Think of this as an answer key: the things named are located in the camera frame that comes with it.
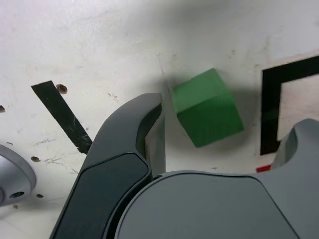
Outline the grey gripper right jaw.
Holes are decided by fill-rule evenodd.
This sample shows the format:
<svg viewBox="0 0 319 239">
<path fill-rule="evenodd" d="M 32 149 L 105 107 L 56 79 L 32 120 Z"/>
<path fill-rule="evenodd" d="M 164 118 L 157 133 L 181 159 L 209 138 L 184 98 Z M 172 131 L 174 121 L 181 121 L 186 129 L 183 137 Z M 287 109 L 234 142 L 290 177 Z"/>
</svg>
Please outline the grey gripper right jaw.
<svg viewBox="0 0 319 239">
<path fill-rule="evenodd" d="M 319 123 L 295 124 L 275 159 L 247 175 L 166 173 L 130 201 L 115 238 L 318 238 Z"/>
</svg>

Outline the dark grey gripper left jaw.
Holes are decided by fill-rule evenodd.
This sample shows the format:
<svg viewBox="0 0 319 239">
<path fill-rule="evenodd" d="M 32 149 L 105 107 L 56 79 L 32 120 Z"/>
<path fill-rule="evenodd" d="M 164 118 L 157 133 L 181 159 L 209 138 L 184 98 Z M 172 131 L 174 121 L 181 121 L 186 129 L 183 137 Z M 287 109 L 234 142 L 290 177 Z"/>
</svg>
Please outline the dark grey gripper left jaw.
<svg viewBox="0 0 319 239">
<path fill-rule="evenodd" d="M 129 201 L 165 173 L 165 159 L 162 94 L 141 94 L 102 124 L 51 238 L 113 238 Z"/>
</svg>

